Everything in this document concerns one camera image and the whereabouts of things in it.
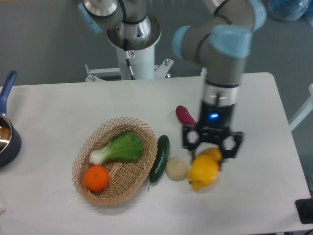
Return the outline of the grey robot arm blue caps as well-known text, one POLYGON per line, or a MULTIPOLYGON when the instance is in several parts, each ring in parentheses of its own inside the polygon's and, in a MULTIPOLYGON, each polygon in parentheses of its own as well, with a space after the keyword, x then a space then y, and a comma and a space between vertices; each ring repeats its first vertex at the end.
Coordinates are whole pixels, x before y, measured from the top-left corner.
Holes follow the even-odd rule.
MULTIPOLYGON (((179 28, 172 39, 174 54, 203 67, 205 77, 199 119, 182 128, 182 145, 195 155, 203 143, 215 144, 222 159, 234 158, 242 132, 230 129, 231 117, 250 53, 252 34, 267 13, 259 0, 211 0, 213 17, 199 26, 179 28)), ((155 78, 149 55, 161 36, 158 20, 144 0, 82 0, 78 9, 96 33, 106 32, 115 46, 123 80, 155 78)))

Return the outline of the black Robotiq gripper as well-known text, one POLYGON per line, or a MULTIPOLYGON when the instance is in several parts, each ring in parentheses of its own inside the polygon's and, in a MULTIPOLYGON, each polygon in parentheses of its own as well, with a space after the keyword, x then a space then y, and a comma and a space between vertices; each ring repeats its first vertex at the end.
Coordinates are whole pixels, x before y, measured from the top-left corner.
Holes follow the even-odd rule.
POLYGON ((230 123, 235 105, 219 106, 201 101, 199 120, 195 125, 182 126, 182 146, 195 158, 196 150, 202 142, 218 144, 222 154, 222 164, 227 159, 235 159, 244 140, 244 132, 231 131, 230 123))

